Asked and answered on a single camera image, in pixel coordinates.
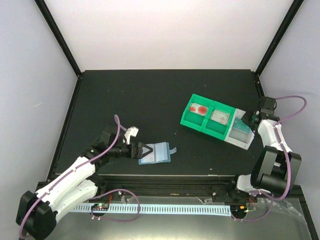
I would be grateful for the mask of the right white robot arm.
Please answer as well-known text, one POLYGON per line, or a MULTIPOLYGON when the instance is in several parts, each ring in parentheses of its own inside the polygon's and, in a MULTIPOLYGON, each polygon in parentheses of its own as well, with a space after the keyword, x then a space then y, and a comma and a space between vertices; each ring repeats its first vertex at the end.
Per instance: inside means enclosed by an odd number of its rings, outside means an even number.
POLYGON ((241 120, 262 140, 263 150, 251 174, 240 175, 228 187, 228 198, 240 201, 246 193, 283 200, 292 189, 302 158, 287 145, 279 117, 275 116, 277 100, 262 96, 256 111, 248 111, 241 120))

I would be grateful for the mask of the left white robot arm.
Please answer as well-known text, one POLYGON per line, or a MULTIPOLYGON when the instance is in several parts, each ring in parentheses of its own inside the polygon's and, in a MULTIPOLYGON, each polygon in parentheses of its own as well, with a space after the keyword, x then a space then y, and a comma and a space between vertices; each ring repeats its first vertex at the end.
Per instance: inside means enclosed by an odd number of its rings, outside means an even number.
POLYGON ((135 126, 124 128, 119 123, 115 128, 106 127, 56 179, 36 192, 26 191, 20 198, 15 220, 19 225, 19 239, 44 240, 77 205, 86 200, 103 199, 108 188, 96 173, 100 168, 111 158, 139 160, 146 156, 144 148, 149 154, 153 152, 142 142, 131 142, 138 132, 135 126))

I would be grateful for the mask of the clear white bin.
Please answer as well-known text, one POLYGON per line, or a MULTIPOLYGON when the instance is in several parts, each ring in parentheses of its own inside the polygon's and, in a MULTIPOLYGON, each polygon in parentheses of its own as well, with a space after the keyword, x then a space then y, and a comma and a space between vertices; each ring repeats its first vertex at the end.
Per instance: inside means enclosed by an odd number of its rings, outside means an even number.
POLYGON ((226 137, 224 139, 225 142, 235 145, 239 148, 248 150, 248 148, 250 147, 254 137, 255 137, 255 133, 251 130, 251 132, 249 134, 245 134, 243 132, 240 132, 238 130, 235 130, 233 128, 233 124, 234 124, 234 120, 235 118, 239 118, 241 119, 242 116, 244 115, 245 111, 236 108, 229 130, 226 134, 226 137))

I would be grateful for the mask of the green bin compartment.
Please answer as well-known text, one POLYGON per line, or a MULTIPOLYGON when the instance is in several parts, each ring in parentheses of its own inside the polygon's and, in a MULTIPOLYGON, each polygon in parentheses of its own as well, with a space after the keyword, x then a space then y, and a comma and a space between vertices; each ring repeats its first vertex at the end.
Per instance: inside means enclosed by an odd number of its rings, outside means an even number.
POLYGON ((202 132, 205 123, 209 119, 209 113, 213 103, 214 101, 212 99, 193 93, 182 113, 180 124, 202 132))
POLYGON ((202 132, 224 141, 230 130, 236 109, 232 106, 213 101, 204 118, 202 132))

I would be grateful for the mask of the white floral credit card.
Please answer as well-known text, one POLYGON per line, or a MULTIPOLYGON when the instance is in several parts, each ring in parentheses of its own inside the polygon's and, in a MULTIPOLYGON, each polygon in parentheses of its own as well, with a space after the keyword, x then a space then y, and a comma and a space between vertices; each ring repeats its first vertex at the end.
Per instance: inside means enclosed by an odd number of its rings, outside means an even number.
POLYGON ((230 114, 215 109, 212 112, 210 119, 222 125, 227 125, 230 119, 230 114))

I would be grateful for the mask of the teal striped credit card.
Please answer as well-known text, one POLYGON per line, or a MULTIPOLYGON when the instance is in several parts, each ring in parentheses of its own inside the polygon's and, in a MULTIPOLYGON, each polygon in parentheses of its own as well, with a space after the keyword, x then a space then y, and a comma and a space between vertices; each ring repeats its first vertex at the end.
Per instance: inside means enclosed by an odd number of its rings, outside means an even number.
POLYGON ((251 132, 251 128, 237 117, 234 119, 232 128, 245 134, 249 134, 251 132))

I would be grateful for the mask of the blue card holder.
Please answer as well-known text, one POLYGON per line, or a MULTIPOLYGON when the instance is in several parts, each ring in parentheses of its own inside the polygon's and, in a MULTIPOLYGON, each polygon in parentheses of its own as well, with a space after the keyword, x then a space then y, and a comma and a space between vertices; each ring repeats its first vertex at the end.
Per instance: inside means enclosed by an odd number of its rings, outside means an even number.
POLYGON ((177 148, 170 149, 170 144, 168 142, 151 143, 147 144, 153 148, 155 161, 151 163, 142 163, 141 159, 138 159, 139 165, 151 165, 160 163, 169 163, 171 161, 171 155, 177 152, 177 148))

